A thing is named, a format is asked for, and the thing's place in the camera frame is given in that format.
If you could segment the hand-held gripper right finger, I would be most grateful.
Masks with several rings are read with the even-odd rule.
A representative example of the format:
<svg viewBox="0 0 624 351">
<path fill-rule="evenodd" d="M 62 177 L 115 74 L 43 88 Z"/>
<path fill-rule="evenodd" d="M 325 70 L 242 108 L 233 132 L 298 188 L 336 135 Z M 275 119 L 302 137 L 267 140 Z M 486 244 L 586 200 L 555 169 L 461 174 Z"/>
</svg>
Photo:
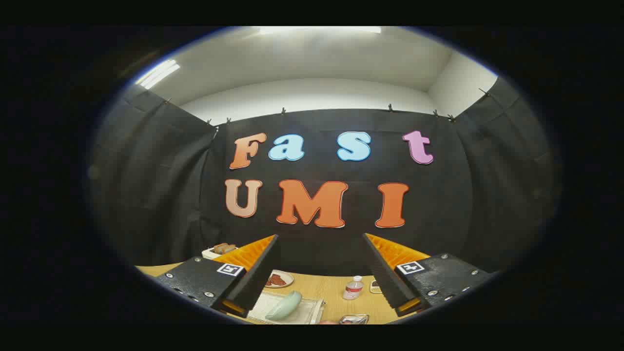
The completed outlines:
<svg viewBox="0 0 624 351">
<path fill-rule="evenodd" d="M 362 238 L 368 268 L 398 317 L 443 305 L 492 277 L 449 253 L 430 256 L 372 234 Z"/>
</svg>

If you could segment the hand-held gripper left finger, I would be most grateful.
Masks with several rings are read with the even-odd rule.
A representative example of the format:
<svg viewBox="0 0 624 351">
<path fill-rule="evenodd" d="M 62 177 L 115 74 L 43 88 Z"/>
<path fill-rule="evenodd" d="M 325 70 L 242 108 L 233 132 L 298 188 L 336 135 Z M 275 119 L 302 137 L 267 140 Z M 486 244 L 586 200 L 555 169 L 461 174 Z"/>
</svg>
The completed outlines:
<svg viewBox="0 0 624 351">
<path fill-rule="evenodd" d="M 245 318 L 279 257 L 279 237 L 275 234 L 217 258 L 190 258 L 155 280 L 203 308 Z"/>
</svg>

